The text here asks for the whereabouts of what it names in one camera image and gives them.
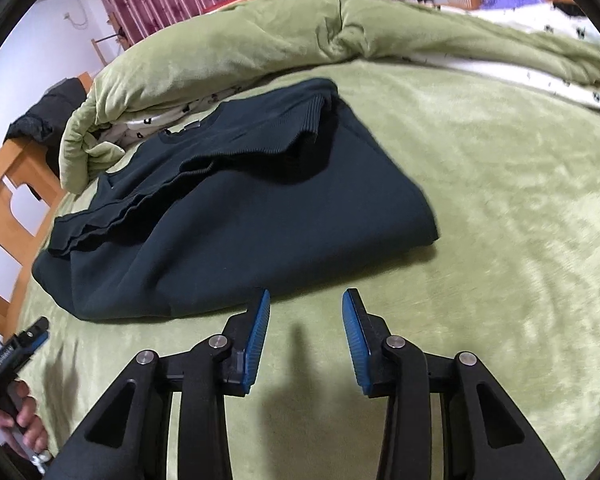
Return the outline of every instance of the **finger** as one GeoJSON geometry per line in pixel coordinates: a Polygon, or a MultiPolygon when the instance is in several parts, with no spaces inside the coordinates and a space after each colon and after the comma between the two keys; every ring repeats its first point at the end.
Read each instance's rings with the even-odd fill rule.
{"type": "Polygon", "coordinates": [[[3,410],[0,410],[0,428],[2,430],[8,430],[9,428],[13,428],[13,426],[13,417],[3,410]]]}
{"type": "Polygon", "coordinates": [[[4,433],[4,441],[13,449],[18,455],[23,458],[29,459],[24,450],[20,447],[20,444],[16,442],[16,439],[13,437],[13,433],[11,431],[6,431],[4,433]]]}
{"type": "Polygon", "coordinates": [[[22,407],[20,413],[18,413],[18,418],[16,419],[22,428],[27,428],[29,427],[29,424],[32,423],[33,417],[36,415],[37,407],[38,404],[33,397],[25,397],[22,401],[22,407]]]}
{"type": "Polygon", "coordinates": [[[36,440],[36,444],[33,447],[33,451],[35,451],[36,453],[42,453],[48,447],[48,444],[49,435],[46,432],[46,430],[42,430],[42,434],[40,434],[40,436],[36,440]]]}
{"type": "Polygon", "coordinates": [[[29,428],[24,434],[24,443],[27,447],[33,449],[36,445],[36,440],[42,436],[42,432],[45,431],[45,427],[42,424],[42,419],[35,415],[29,428]]]}
{"type": "Polygon", "coordinates": [[[31,393],[31,390],[29,389],[29,385],[25,381],[14,381],[14,382],[16,383],[16,394],[18,394],[18,396],[21,399],[24,399],[31,393]]]}

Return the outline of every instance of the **white wall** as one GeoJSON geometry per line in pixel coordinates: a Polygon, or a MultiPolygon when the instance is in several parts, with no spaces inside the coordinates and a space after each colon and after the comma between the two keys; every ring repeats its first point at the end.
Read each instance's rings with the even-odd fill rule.
{"type": "MultiPolygon", "coordinates": [[[[0,146],[9,124],[35,104],[50,86],[82,72],[99,72],[91,39],[113,34],[100,0],[42,0],[35,3],[0,48],[0,146]],[[78,30],[64,19],[66,13],[78,30]]],[[[101,43],[111,60],[117,45],[101,43]]]]}

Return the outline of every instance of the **bed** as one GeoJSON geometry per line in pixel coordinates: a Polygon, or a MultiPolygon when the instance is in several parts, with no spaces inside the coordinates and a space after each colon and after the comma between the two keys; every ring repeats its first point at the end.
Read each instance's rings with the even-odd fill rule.
{"type": "MultiPolygon", "coordinates": [[[[204,23],[209,34],[215,27],[233,34],[227,20],[237,16],[253,20],[263,30],[257,16],[265,12],[296,16],[291,12],[296,1],[317,16],[331,12],[330,6],[340,9],[339,26],[350,23],[365,30],[364,41],[346,37],[347,47],[355,44],[366,50],[344,59],[339,57],[341,49],[326,48],[315,54],[315,59],[326,56],[324,61],[306,62],[306,57],[298,57],[308,55],[304,45],[298,53],[293,44],[285,44],[284,56],[274,59],[269,54],[278,45],[275,35],[269,33],[271,41],[258,45],[244,37],[240,48],[257,46],[264,52],[258,62],[268,76],[232,98],[313,76],[332,79],[388,155],[422,186],[437,215],[441,238],[432,248],[411,251],[346,280],[274,298],[258,382],[246,400],[227,402],[234,476],[375,475],[384,402],[365,399],[356,387],[340,319],[342,292],[356,286],[370,312],[383,316],[394,332],[424,351],[451,356],[471,350],[479,355],[531,421],[565,476],[586,478],[600,462],[600,114],[522,86],[395,60],[391,49],[402,47],[407,39],[398,35],[381,46],[374,41],[381,25],[375,32],[369,22],[366,28],[361,25],[378,10],[414,19],[413,23],[423,23],[417,21],[421,16],[435,22],[435,9],[371,0],[283,0],[273,9],[271,0],[263,0],[239,2],[193,23],[204,23]],[[383,113],[378,113],[380,103],[383,113]]],[[[467,9],[477,2],[464,1],[467,9]]],[[[299,30],[304,18],[297,17],[294,27],[299,30]]],[[[391,23],[400,23],[394,18],[391,23]]],[[[456,56],[473,52],[477,59],[520,60],[570,84],[600,91],[600,47],[576,46],[548,36],[529,39],[471,20],[439,19],[449,27],[475,26],[472,35],[458,35],[471,41],[451,42],[456,56]],[[509,45],[507,49],[492,49],[496,36],[502,45],[509,45]]],[[[105,119],[111,113],[122,116],[121,95],[130,96],[125,97],[129,117],[143,110],[156,113],[165,103],[181,101],[176,90],[190,90],[182,81],[194,80],[191,74],[180,74],[176,90],[168,86],[161,101],[136,88],[146,86],[143,70],[138,70],[148,52],[143,54],[142,44],[155,49],[158,41],[171,41],[171,34],[187,26],[170,27],[160,38],[148,38],[112,63],[96,78],[84,109],[74,114],[70,133],[97,114],[105,119]]],[[[328,43],[330,30],[322,32],[320,41],[326,38],[326,45],[333,46],[328,43]]],[[[440,38],[440,44],[450,44],[448,36],[440,38]]],[[[223,74],[216,84],[226,84],[227,77],[223,74]]],[[[187,116],[171,129],[206,113],[187,116]]],[[[119,170],[133,157],[134,148],[126,152],[114,146],[99,148],[85,138],[83,134],[68,139],[75,150],[67,151],[79,152],[84,167],[75,171],[78,178],[65,182],[77,194],[50,199],[57,205],[56,216],[89,205],[96,191],[90,179],[93,170],[119,170]]],[[[45,236],[43,226],[40,240],[45,236]]],[[[31,261],[37,250],[29,251],[31,261]]],[[[159,354],[181,352],[220,330],[231,314],[85,322],[59,309],[34,280],[29,280],[21,305],[17,299],[14,295],[12,305],[1,307],[3,330],[10,326],[8,319],[18,319],[19,327],[38,316],[47,316],[51,323],[51,341],[23,376],[40,400],[52,451],[61,447],[136,352],[145,348],[159,354]]],[[[436,428],[433,478],[440,478],[436,428]]]]}

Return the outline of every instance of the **green fleece bedsheet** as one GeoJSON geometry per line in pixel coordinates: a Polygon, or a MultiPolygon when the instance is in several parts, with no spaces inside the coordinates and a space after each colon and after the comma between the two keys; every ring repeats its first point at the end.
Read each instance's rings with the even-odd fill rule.
{"type": "MultiPolygon", "coordinates": [[[[385,402],[356,385],[340,305],[348,286],[426,352],[475,352],[568,480],[600,460],[600,115],[480,76],[355,60],[277,76],[240,98],[332,78],[435,211],[440,240],[381,268],[273,298],[258,379],[226,416],[236,480],[374,478],[385,402]]],[[[113,168],[131,158],[128,152],[113,168]]],[[[94,183],[59,214],[88,206],[94,183]]],[[[20,325],[50,319],[23,377],[56,451],[136,352],[182,352],[232,312],[90,323],[31,280],[20,325]]],[[[172,418],[170,478],[175,478],[172,418]]],[[[442,477],[434,427],[434,477],[442,477]]]]}
{"type": "Polygon", "coordinates": [[[281,70],[413,54],[493,60],[600,88],[600,45],[393,0],[253,0],[167,27],[100,72],[62,136],[60,181],[81,193],[124,150],[93,130],[281,70]]]}

